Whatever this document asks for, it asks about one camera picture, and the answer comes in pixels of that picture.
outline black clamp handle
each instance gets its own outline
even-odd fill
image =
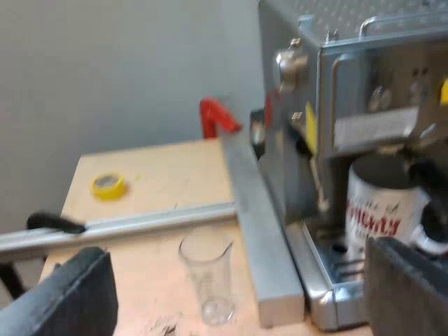
[[[35,212],[27,220],[27,229],[50,228],[66,233],[80,234],[86,231],[84,225],[48,212]]]

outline yellow tape roll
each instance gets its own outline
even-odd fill
[[[117,200],[126,193],[123,176],[115,173],[97,176],[90,184],[92,194],[100,200]]]

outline yellow label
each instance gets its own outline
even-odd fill
[[[305,104],[305,116],[306,116],[306,126],[305,126],[305,136],[308,148],[313,153],[316,153],[317,149],[317,122],[316,116],[314,115],[313,107],[307,101]]]
[[[440,91],[440,105],[448,105],[448,79],[445,79]]]

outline metal grate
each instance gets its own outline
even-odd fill
[[[357,37],[362,23],[374,16],[406,15],[415,13],[436,13],[448,11],[448,0],[283,0],[294,16],[314,15],[313,32],[322,41],[328,31],[335,29],[340,39]],[[439,22],[448,24],[448,15],[438,18]],[[401,29],[409,29],[418,22],[394,22]],[[385,29],[384,24],[376,24],[372,32]]]

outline black handle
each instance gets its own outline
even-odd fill
[[[415,184],[423,188],[430,197],[430,207],[437,219],[448,225],[448,180],[432,160],[413,163],[407,173]]]
[[[79,234],[86,231],[84,225],[74,223],[71,220],[48,212],[33,213],[30,217],[28,217],[27,228],[28,230],[50,228],[73,234]]]

